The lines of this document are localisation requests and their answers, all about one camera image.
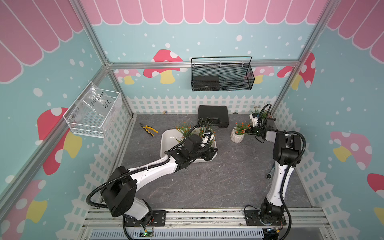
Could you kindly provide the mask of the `grass pot corner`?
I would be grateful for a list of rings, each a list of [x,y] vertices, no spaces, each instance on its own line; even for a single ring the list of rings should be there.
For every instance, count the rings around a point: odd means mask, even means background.
[[[271,108],[272,104],[266,104],[263,107],[261,105],[254,105],[253,110],[251,110],[251,113],[253,115],[256,115],[256,117],[260,117],[262,120],[267,119],[268,117],[271,116]]]

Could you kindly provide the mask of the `orange flower pot front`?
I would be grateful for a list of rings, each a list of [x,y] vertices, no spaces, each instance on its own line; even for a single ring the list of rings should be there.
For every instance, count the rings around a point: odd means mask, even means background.
[[[192,126],[188,122],[183,122],[181,125],[177,126],[177,131],[182,135],[182,139],[184,139],[191,128]]]

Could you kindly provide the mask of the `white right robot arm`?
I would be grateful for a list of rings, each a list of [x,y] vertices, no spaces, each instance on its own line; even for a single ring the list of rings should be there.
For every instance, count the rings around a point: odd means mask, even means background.
[[[259,208],[257,216],[244,210],[246,219],[257,220],[264,225],[265,240],[284,240],[292,227],[292,216],[285,201],[289,179],[307,147],[305,137],[297,131],[280,131],[274,128],[275,118],[270,118],[272,104],[266,104],[258,113],[250,115],[248,134],[254,135],[260,143],[274,144],[272,157],[274,172],[272,185]]]

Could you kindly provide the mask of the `white plastic storage box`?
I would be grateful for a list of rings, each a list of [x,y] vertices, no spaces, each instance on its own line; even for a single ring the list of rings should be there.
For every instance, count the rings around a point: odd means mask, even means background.
[[[191,133],[191,135],[198,135],[200,132],[199,128],[194,129]],[[170,129],[166,130],[162,134],[162,140],[161,140],[161,148],[160,148],[160,158],[164,157],[166,154],[165,151],[168,151],[175,145],[179,143],[179,141],[183,140],[183,134],[180,133],[177,129]],[[212,135],[211,138],[212,144],[211,147],[217,148],[217,142],[215,139],[215,135]],[[197,158],[194,163],[205,163],[206,161],[202,158]]]

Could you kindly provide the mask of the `red flower pot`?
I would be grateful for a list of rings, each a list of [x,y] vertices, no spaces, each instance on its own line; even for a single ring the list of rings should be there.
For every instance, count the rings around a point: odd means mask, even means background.
[[[251,129],[251,125],[247,123],[235,123],[235,127],[231,132],[231,141],[234,143],[241,143]]]

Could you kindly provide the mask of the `pink flower pot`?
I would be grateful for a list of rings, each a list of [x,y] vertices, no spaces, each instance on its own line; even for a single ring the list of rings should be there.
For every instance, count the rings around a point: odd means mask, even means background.
[[[215,138],[214,138],[214,134],[215,134],[215,131],[213,130],[213,124],[209,123],[208,124],[208,129],[209,129],[209,132],[210,132],[210,141],[209,141],[209,146],[211,147],[213,142],[215,141]],[[205,138],[205,133],[206,133],[206,130],[207,130],[207,126],[206,125],[203,125],[203,126],[200,126],[199,127],[199,136],[204,139]]]

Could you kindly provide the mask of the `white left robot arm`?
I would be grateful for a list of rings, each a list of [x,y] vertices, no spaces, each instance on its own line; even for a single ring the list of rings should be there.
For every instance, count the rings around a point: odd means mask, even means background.
[[[165,156],[148,165],[126,169],[121,166],[110,178],[92,190],[86,197],[91,207],[108,209],[112,217],[133,218],[146,227],[154,221],[154,212],[145,200],[136,198],[136,193],[145,185],[186,169],[197,159],[209,162],[218,152],[210,145],[213,131],[209,124],[200,123],[191,127],[184,140],[165,151]]]

